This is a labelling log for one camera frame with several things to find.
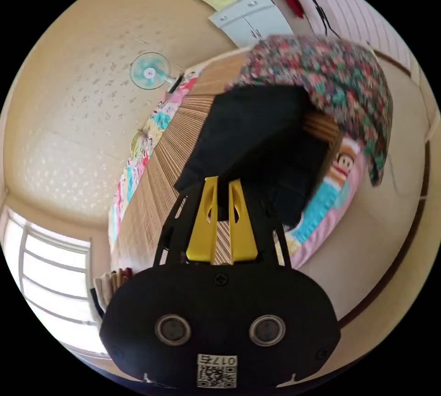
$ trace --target label sticker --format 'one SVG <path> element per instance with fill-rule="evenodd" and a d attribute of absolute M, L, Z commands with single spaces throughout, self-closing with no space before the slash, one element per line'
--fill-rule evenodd
<path fill-rule="evenodd" d="M 198 387 L 236 388 L 237 356 L 198 355 Z"/>

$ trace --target beige wall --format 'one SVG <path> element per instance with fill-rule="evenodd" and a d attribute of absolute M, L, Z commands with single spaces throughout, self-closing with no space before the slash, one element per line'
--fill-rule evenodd
<path fill-rule="evenodd" d="M 60 220 L 27 204 L 24 200 L 9 194 L 6 206 L 38 226 L 67 237 L 80 240 L 92 239 L 90 268 L 92 278 L 110 271 L 110 245 L 106 227 L 87 227 L 74 222 Z"/>
<path fill-rule="evenodd" d="M 42 35 L 13 91 L 4 134 L 9 191 L 66 220 L 103 226 L 133 135 L 167 85 L 138 88 L 130 64 L 154 51 L 178 76 L 233 42 L 201 0 L 78 0 Z"/>

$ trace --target bamboo mat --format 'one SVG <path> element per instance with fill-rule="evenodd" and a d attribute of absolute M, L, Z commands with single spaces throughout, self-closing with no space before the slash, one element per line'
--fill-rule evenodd
<path fill-rule="evenodd" d="M 146 166 L 121 223 L 112 268 L 131 266 L 134 272 L 153 263 L 162 225 L 178 194 L 173 188 L 188 160 L 216 94 L 239 73 L 247 53 L 212 62 L 201 73 L 192 91 L 184 97 Z M 303 129 L 327 141 L 335 149 L 339 129 L 330 117 L 311 112 Z M 229 230 L 218 223 L 216 264 L 229 263 Z"/>

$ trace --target black cloth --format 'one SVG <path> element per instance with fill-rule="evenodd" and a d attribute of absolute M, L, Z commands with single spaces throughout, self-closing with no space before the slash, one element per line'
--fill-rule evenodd
<path fill-rule="evenodd" d="M 98 302 L 98 297 L 96 295 L 96 290 L 94 287 L 92 289 L 90 289 L 90 293 L 92 295 L 93 304 L 95 304 L 95 308 L 96 308 L 96 311 L 98 312 L 98 315 L 101 318 L 104 318 L 104 311 L 102 310 L 100 303 Z"/>
<path fill-rule="evenodd" d="M 282 223 L 295 226 L 328 148 L 302 131 L 308 109 L 307 92 L 291 85 L 240 87 L 217 95 L 175 189 L 219 176 L 221 221 L 228 219 L 227 183 L 252 181 Z"/>

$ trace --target white cabinet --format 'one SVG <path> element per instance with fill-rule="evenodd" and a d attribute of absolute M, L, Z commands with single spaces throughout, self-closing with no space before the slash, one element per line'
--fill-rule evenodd
<path fill-rule="evenodd" d="M 254 45 L 271 34 L 293 34 L 272 0 L 238 0 L 209 19 L 239 48 Z"/>
<path fill-rule="evenodd" d="M 276 6 L 251 13 L 244 19 L 259 38 L 266 38 L 272 34 L 293 34 L 288 22 Z"/>
<path fill-rule="evenodd" d="M 245 18 L 238 18 L 222 27 L 226 35 L 238 46 L 245 47 L 259 42 L 259 37 Z"/>

